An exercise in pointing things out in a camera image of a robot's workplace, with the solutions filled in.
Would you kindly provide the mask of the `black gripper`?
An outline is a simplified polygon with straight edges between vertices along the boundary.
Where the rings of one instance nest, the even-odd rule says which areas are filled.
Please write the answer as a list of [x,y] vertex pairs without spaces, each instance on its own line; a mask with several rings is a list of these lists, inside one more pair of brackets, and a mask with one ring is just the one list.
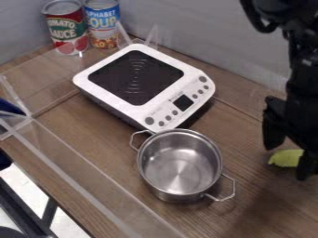
[[286,89],[286,99],[264,99],[263,145],[272,150],[290,138],[304,150],[295,169],[296,179],[304,181],[318,174],[318,79],[291,79]]

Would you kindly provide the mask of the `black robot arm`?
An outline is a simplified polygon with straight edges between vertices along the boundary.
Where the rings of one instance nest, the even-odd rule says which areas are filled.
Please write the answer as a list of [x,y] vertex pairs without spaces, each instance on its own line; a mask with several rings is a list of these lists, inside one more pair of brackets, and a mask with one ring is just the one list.
[[262,135],[264,148],[290,139],[303,150],[295,177],[318,174],[318,0],[239,0],[260,33],[279,30],[288,42],[291,76],[287,97],[264,99]]

